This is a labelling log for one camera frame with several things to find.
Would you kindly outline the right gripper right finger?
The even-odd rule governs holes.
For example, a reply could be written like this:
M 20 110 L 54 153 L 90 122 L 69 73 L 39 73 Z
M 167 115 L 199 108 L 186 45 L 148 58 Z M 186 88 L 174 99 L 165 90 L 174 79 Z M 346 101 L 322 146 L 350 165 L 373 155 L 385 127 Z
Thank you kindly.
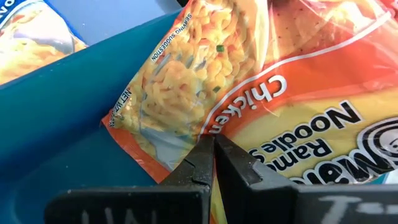
M 398 185 L 302 185 L 215 136 L 228 224 L 398 224 Z

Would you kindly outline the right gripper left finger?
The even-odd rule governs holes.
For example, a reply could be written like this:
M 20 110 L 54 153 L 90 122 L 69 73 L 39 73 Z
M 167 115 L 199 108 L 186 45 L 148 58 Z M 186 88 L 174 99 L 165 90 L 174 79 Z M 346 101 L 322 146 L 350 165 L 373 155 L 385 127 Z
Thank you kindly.
M 214 137 L 202 137 L 160 184 L 71 190 L 45 207 L 45 224 L 210 224 Z

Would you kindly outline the orange chicken noodle pack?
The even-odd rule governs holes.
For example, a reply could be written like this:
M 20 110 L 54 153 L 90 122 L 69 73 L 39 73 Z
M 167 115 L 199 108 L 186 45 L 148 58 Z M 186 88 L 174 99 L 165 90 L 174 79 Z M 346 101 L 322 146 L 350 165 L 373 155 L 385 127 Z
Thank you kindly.
M 298 184 L 398 170 L 393 0 L 189 0 L 103 123 L 162 181 L 223 134 Z

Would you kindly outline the teal plastic bin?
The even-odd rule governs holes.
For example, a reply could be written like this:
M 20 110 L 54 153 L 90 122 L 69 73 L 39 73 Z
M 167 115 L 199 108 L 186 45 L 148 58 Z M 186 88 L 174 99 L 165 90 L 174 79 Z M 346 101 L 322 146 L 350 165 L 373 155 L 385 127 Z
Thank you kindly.
M 44 224 L 71 190 L 152 185 L 101 122 L 176 13 L 0 86 L 0 224 Z

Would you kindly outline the grey-blue table mat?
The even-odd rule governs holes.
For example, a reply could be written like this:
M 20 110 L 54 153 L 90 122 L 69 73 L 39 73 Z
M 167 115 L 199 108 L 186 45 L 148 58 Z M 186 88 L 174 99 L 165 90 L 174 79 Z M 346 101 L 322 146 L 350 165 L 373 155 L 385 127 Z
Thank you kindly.
M 47 2 L 88 45 L 181 8 L 177 0 L 47 0 Z

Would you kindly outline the blue soy sauce noodle pack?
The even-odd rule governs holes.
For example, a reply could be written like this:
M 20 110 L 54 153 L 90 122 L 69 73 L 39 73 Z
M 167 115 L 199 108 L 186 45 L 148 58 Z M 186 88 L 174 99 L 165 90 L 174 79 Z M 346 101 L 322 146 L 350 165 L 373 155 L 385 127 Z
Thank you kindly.
M 87 47 L 47 0 L 0 0 L 0 85 Z

